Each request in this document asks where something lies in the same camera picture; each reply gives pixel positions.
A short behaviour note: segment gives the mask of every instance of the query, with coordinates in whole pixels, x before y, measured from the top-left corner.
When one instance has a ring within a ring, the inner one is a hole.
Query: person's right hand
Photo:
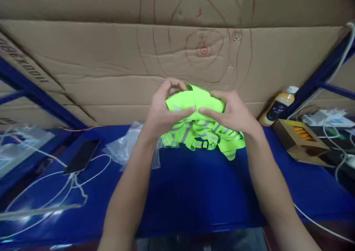
[[[211,95],[226,102],[224,113],[219,113],[209,108],[200,108],[199,112],[201,114],[234,131],[251,133],[260,127],[259,122],[250,113],[236,91],[212,91]]]

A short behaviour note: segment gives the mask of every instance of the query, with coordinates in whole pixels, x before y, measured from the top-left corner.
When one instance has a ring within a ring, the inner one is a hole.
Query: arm
[[[196,110],[168,110],[165,100],[181,90],[186,90],[182,81],[168,78],[154,94],[147,121],[108,205],[99,251],[132,249],[144,211],[157,141],[176,123]]]
[[[280,248],[287,251],[320,251],[296,213],[261,125],[236,92],[215,91],[211,94],[227,103],[225,112],[218,113],[207,108],[200,108],[199,111],[229,129],[244,132],[254,190]]]

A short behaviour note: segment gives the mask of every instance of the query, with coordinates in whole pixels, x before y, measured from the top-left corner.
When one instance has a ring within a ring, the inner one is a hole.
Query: juice bottle
[[[259,122],[263,126],[272,125],[280,114],[295,101],[294,94],[297,91],[298,87],[289,86],[286,91],[279,93],[271,106],[261,115]]]

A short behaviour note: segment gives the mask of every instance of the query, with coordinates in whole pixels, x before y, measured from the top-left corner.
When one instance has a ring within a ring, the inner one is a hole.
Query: blue metal shelf
[[[0,80],[16,90],[16,92],[12,94],[0,97],[0,105],[20,97],[27,97],[33,103],[37,104],[72,129],[80,130],[87,128],[83,122],[31,82],[2,57],[0,57]]]
[[[330,76],[333,74],[338,66],[338,63],[343,56],[343,53],[348,45],[350,34],[347,35],[332,51],[332,53],[325,59],[325,61],[319,66],[319,68],[313,73],[313,75],[301,86],[301,88],[295,94],[295,101],[290,105],[281,115],[280,118],[287,119],[288,116],[293,114],[304,101],[313,95],[319,88],[328,90],[332,93],[338,94],[343,97],[355,100],[355,92],[346,90],[328,84]],[[355,41],[352,44],[344,63],[351,58],[355,53]]]

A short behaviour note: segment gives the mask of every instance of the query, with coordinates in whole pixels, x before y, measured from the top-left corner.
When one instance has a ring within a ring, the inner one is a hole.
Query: smartphone
[[[71,160],[63,174],[82,171],[86,168],[101,140],[91,140],[82,144],[75,157]]]

